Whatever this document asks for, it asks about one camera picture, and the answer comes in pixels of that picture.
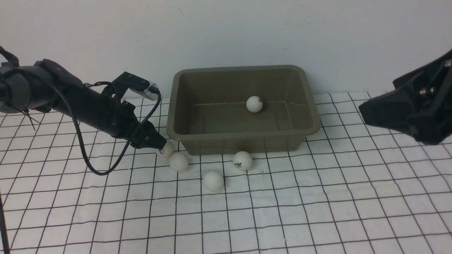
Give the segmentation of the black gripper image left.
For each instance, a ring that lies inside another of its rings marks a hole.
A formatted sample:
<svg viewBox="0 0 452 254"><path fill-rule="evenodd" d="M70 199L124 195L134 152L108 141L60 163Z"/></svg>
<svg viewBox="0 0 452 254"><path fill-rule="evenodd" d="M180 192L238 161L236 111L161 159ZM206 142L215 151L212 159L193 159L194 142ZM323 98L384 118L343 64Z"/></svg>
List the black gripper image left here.
<svg viewBox="0 0 452 254"><path fill-rule="evenodd" d="M135 106L118 95L118 88L106 83L102 93L85 85L56 85L66 98L58 98L53 109L78 122L105 132L112 137L131 140L136 149L161 150L167 140L148 121L139 122L134 114Z"/></svg>

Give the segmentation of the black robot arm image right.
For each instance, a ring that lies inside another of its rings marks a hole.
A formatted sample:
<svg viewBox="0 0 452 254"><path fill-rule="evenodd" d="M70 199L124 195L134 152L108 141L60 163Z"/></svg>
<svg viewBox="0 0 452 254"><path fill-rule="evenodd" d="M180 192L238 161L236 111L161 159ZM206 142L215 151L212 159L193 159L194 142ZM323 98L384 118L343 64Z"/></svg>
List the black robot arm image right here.
<svg viewBox="0 0 452 254"><path fill-rule="evenodd" d="M437 145L452 132L452 52L393 81L394 90L359 106L365 124Z"/></svg>

